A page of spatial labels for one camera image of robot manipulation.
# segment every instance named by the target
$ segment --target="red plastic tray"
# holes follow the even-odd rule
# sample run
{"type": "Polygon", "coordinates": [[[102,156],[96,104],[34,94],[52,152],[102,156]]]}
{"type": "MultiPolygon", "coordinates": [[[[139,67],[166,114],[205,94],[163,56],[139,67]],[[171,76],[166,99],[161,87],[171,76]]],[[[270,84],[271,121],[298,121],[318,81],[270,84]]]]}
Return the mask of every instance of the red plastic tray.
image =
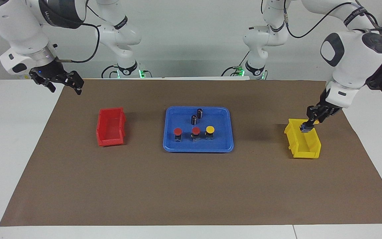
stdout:
{"type": "Polygon", "coordinates": [[[123,145],[126,116],[123,107],[101,109],[97,124],[97,141],[100,146],[123,145]]]}

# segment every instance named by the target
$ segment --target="white wall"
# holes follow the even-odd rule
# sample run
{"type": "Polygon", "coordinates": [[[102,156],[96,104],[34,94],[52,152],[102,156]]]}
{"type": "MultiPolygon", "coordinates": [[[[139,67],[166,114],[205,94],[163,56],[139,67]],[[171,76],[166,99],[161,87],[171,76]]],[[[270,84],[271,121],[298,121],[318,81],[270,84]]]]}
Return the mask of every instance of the white wall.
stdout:
{"type": "MultiPolygon", "coordinates": [[[[382,24],[382,1],[360,0],[382,24]]],[[[130,23],[143,32],[143,40],[133,49],[136,58],[154,77],[219,76],[237,65],[247,53],[242,36],[247,28],[265,25],[260,13],[260,0],[122,0],[130,23]]],[[[90,6],[98,11],[96,3],[90,6]]],[[[306,11],[300,1],[291,3],[291,31],[301,35],[322,16],[306,11]]],[[[86,22],[102,21],[88,12],[86,22]]],[[[267,69],[270,79],[327,80],[332,72],[319,54],[320,44],[331,32],[345,30],[343,23],[327,18],[303,39],[290,38],[284,46],[267,47],[267,69]]],[[[86,59],[94,50],[94,29],[61,29],[45,26],[52,43],[57,43],[62,59],[86,59]]],[[[9,48],[0,37],[0,55],[9,48]]],[[[99,77],[107,65],[115,64],[113,54],[104,45],[88,63],[65,63],[84,78],[99,77]]],[[[0,64],[0,79],[14,78],[0,64]]]]}

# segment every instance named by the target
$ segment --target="green light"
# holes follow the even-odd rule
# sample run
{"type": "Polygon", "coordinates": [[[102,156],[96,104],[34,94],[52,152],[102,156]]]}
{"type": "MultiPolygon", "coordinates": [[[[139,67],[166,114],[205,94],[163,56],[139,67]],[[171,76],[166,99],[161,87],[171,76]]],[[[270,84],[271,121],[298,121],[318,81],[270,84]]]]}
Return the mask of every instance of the green light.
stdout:
{"type": "Polygon", "coordinates": [[[141,70],[139,70],[139,76],[140,76],[141,78],[146,78],[146,77],[147,77],[147,76],[145,75],[144,71],[141,71],[141,70]]]}

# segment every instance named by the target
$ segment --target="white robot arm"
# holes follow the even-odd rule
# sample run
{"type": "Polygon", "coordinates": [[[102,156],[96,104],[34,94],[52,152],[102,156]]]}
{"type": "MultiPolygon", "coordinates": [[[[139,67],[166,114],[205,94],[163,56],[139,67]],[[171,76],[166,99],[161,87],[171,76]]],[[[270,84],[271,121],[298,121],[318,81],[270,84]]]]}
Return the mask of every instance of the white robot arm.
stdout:
{"type": "MultiPolygon", "coordinates": [[[[29,73],[35,83],[48,87],[51,92],[55,91],[54,82],[70,86],[80,94],[82,78],[76,71],[66,72],[62,62],[82,63],[89,59],[58,59],[42,25],[71,29],[81,25],[93,26],[83,23],[87,4],[88,0],[0,0],[0,35],[11,46],[0,57],[6,71],[10,74],[29,73]]],[[[96,31],[100,42],[114,51],[118,68],[125,76],[138,75],[139,64],[129,45],[139,44],[141,34],[127,22],[119,0],[97,0],[97,4],[102,18],[109,23],[96,31]]]]}
{"type": "MultiPolygon", "coordinates": [[[[250,49],[246,68],[251,76],[258,77],[264,71],[267,52],[263,47],[282,45],[287,40],[288,33],[291,33],[288,29],[287,14],[290,1],[268,1],[264,13],[268,26],[250,28],[244,36],[244,43],[250,49]]],[[[323,122],[341,108],[348,108],[368,77],[380,67],[382,28],[374,23],[368,16],[367,10],[358,1],[301,1],[310,12],[339,18],[348,29],[346,32],[331,33],[322,43],[321,56],[335,69],[325,91],[321,94],[320,102],[307,109],[309,121],[302,125],[301,130],[309,132],[316,120],[323,122]]]]}

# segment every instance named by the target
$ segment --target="yellow cap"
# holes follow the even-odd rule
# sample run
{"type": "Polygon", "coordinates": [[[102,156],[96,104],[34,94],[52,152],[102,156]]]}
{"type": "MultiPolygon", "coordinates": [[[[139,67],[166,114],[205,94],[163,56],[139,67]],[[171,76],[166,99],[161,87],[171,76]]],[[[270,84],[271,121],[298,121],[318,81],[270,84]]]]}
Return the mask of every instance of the yellow cap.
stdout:
{"type": "Polygon", "coordinates": [[[215,128],[213,126],[208,126],[208,127],[206,127],[206,132],[207,133],[214,133],[215,132],[215,128]]]}

